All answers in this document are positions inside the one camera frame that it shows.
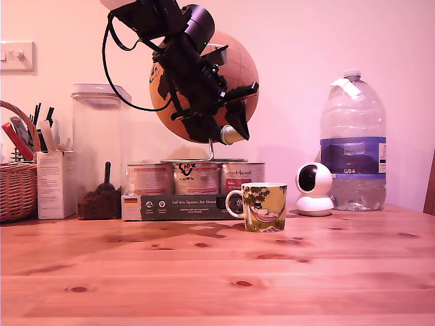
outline white security camera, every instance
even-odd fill
[[[301,195],[296,209],[301,215],[326,216],[334,204],[328,197],[332,186],[332,175],[326,166],[311,162],[302,165],[296,174],[296,187]]]

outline bottle cap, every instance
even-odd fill
[[[344,73],[344,78],[348,78],[350,76],[359,76],[361,77],[361,71],[359,69],[349,69]]]

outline scoop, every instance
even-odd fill
[[[101,194],[102,192],[110,192],[115,190],[115,187],[110,183],[110,162],[106,162],[104,168],[104,183],[100,184],[95,192]]]

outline tin can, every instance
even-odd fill
[[[225,162],[222,163],[220,192],[240,190],[242,183],[264,182],[264,163]]]
[[[174,164],[175,194],[219,194],[220,165],[214,163]]]
[[[173,195],[171,164],[128,164],[128,192],[140,196]]]

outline mug handle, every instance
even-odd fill
[[[244,215],[243,213],[241,213],[241,214],[236,214],[236,213],[234,213],[234,212],[230,209],[230,198],[231,198],[231,196],[234,195],[234,194],[238,194],[238,195],[240,195],[240,196],[243,197],[243,193],[242,193],[240,190],[232,190],[232,191],[230,191],[230,192],[228,193],[228,195],[226,195],[226,198],[225,198],[225,207],[226,207],[226,210],[228,211],[228,213],[229,213],[231,216],[236,217],[237,219],[244,219],[244,218],[245,218],[245,215]]]

